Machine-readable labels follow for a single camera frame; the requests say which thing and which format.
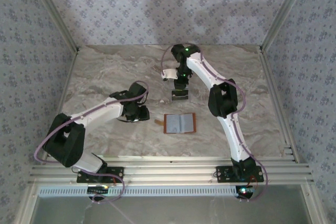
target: patterned wallpaper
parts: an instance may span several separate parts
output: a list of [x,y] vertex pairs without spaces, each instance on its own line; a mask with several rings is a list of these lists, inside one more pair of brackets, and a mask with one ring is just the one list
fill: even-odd
[[284,0],[53,0],[77,45],[258,44]]
[[40,0],[0,0],[0,223],[12,223],[72,55]]
[[336,1],[297,0],[267,52],[299,152],[336,223]]

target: wallpaper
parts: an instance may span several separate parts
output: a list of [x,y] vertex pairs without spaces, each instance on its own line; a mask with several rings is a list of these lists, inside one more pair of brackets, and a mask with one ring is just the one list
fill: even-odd
[[12,223],[72,55],[40,0],[0,0],[0,223]]
[[53,0],[77,45],[258,44],[284,0]]
[[336,223],[336,1],[297,0],[268,50],[297,147]]

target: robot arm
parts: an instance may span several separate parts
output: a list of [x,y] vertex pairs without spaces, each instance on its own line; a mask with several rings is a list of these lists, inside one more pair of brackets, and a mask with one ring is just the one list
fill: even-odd
[[120,116],[125,116],[128,122],[148,120],[148,109],[144,102],[141,103],[147,92],[135,82],[129,90],[113,93],[93,108],[71,116],[57,115],[48,134],[65,122],[71,123],[54,134],[43,149],[65,167],[75,166],[92,173],[104,173],[106,163],[95,154],[84,151],[86,136],[98,126]]
[[193,72],[200,77],[209,89],[209,110],[213,116],[218,118],[227,136],[234,172],[237,177],[249,177],[255,172],[256,163],[246,152],[250,153],[239,126],[238,115],[234,113],[238,105],[236,88],[224,82],[226,78],[217,73],[204,58],[201,58],[201,51],[196,46],[185,48],[178,44],[172,48],[171,53],[180,66],[176,69],[163,70],[161,73],[163,80],[174,79],[175,88],[184,89]]

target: small book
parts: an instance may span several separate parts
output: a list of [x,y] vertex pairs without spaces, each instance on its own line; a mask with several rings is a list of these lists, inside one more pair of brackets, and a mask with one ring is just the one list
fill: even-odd
[[165,134],[183,134],[196,132],[196,113],[187,114],[165,114]]

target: marble surface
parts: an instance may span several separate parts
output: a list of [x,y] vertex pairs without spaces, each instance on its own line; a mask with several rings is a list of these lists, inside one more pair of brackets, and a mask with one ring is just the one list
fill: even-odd
[[[230,150],[223,128],[207,107],[208,89],[197,75],[190,79],[190,99],[170,102],[169,85],[161,80],[165,46],[91,46],[80,49],[69,82],[63,112],[73,114],[128,89],[135,80],[150,86],[146,105],[151,119],[139,123],[117,120],[90,133],[85,149],[98,155],[226,156]],[[247,106],[239,116],[245,141],[256,156],[281,156],[283,140],[261,68],[257,46],[203,46],[205,58],[246,92]],[[171,54],[164,68],[175,67]],[[166,113],[196,113],[197,132],[163,134],[154,119]]]

